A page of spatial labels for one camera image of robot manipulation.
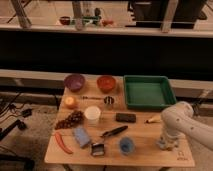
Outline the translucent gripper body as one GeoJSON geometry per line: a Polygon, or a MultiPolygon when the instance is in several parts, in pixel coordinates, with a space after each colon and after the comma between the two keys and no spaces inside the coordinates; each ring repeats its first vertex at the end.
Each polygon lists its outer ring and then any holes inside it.
{"type": "Polygon", "coordinates": [[[178,146],[179,146],[179,137],[178,136],[171,136],[171,135],[169,135],[167,133],[163,133],[161,135],[161,139],[164,140],[164,141],[168,141],[168,142],[177,141],[178,142],[178,146]]]}

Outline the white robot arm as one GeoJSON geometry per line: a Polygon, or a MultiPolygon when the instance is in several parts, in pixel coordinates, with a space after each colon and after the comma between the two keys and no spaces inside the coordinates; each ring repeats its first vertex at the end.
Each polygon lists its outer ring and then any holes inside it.
{"type": "Polygon", "coordinates": [[[162,133],[158,141],[163,150],[179,146],[179,135],[184,133],[210,150],[213,150],[213,127],[192,118],[194,110],[184,101],[178,102],[161,113],[162,133]]]}

